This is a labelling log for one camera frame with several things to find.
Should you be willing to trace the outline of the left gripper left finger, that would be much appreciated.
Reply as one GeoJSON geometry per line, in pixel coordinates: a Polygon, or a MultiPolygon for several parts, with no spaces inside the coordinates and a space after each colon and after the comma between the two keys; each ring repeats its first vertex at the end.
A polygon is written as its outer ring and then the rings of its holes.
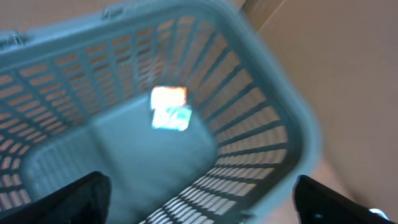
{"type": "Polygon", "coordinates": [[[1,217],[6,224],[99,223],[107,221],[111,179],[94,171],[52,194],[1,217]]]}

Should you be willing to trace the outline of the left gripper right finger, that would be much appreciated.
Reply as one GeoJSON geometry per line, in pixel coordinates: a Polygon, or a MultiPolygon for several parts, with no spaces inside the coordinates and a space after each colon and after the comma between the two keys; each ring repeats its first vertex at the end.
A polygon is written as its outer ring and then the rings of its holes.
{"type": "Polygon", "coordinates": [[[298,177],[293,198],[300,224],[394,224],[307,175],[298,177]]]}

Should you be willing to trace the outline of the teal gum packet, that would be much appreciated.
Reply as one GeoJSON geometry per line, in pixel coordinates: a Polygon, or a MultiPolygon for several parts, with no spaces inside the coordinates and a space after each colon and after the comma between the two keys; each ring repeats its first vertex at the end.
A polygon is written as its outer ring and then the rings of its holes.
{"type": "Polygon", "coordinates": [[[152,119],[154,129],[184,131],[188,128],[192,110],[186,107],[156,108],[152,119]]]}

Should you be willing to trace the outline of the grey plastic shopping basket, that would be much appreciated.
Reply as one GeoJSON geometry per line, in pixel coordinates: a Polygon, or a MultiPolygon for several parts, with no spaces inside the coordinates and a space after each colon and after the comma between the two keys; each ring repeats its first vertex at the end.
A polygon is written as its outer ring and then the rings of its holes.
{"type": "Polygon", "coordinates": [[[109,223],[257,223],[316,118],[226,1],[136,1],[1,32],[1,214],[98,171],[109,223]]]}

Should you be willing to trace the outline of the orange snack packet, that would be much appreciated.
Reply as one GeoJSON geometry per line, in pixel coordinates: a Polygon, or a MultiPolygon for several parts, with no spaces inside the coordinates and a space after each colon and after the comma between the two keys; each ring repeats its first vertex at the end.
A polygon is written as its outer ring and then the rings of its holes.
{"type": "Polygon", "coordinates": [[[150,93],[150,108],[166,108],[187,104],[187,88],[182,86],[155,86],[150,93]]]}

